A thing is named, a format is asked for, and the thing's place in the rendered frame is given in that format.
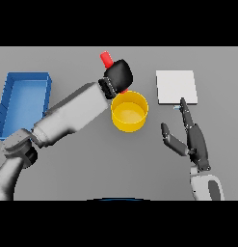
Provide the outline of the pale square scale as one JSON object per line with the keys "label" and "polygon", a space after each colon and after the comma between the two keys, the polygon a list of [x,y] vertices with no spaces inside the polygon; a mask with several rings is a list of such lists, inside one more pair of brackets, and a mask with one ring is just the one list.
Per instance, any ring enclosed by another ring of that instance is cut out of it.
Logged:
{"label": "pale square scale", "polygon": [[157,70],[156,86],[159,104],[178,105],[182,97],[187,104],[198,103],[192,70]]}

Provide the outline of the yellow bowl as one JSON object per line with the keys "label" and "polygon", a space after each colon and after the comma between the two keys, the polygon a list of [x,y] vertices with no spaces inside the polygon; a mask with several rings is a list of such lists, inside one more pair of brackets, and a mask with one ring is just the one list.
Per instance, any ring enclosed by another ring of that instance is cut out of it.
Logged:
{"label": "yellow bowl", "polygon": [[143,95],[127,91],[112,100],[111,119],[118,130],[131,133],[144,126],[148,110],[148,103]]}

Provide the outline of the red beaker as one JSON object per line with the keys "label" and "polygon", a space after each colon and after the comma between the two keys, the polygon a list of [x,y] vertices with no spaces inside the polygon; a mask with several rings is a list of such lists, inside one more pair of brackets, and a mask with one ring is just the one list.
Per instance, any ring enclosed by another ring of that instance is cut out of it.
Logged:
{"label": "red beaker", "polygon": [[127,66],[125,62],[123,60],[114,62],[108,51],[102,52],[100,59],[106,68],[104,75],[110,79],[115,92],[117,94],[126,92],[128,86],[126,84]]}

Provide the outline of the blue tray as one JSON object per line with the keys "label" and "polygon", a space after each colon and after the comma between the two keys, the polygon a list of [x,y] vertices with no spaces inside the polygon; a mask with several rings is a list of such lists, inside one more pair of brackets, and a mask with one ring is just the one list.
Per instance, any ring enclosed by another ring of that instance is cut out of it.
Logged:
{"label": "blue tray", "polygon": [[8,72],[0,100],[0,140],[20,128],[31,130],[48,110],[52,80],[48,72]]}

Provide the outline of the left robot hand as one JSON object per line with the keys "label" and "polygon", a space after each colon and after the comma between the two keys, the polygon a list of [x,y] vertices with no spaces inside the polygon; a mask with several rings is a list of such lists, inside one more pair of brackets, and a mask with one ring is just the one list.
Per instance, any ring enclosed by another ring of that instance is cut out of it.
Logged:
{"label": "left robot hand", "polygon": [[117,94],[125,91],[132,82],[132,71],[123,59],[115,61],[110,68],[106,69],[104,76],[98,80],[107,99],[113,99]]}

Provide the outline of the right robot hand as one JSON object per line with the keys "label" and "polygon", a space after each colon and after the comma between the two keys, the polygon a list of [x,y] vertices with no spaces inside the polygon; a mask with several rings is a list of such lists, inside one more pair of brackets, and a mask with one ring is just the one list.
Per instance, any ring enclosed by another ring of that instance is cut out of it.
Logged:
{"label": "right robot hand", "polygon": [[208,150],[203,133],[199,126],[193,122],[191,112],[184,97],[180,99],[179,110],[182,114],[182,120],[187,134],[187,143],[184,144],[175,138],[170,133],[168,126],[165,123],[161,123],[164,144],[180,156],[189,156],[200,172],[210,171]]}

